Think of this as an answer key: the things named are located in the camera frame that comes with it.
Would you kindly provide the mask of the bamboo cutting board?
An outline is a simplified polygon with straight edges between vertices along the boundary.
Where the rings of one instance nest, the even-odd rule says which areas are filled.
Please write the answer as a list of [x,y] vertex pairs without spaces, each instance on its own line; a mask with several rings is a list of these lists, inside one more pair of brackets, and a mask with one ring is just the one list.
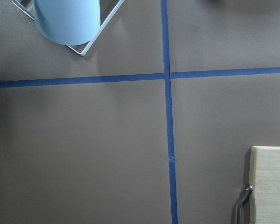
[[280,224],[280,147],[251,147],[249,183],[250,223]]

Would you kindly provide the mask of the light blue cup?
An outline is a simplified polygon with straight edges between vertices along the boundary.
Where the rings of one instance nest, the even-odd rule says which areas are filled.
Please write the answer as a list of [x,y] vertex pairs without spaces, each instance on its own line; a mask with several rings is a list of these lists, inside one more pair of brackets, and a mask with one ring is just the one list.
[[80,45],[100,29],[98,0],[34,0],[35,25],[50,41]]

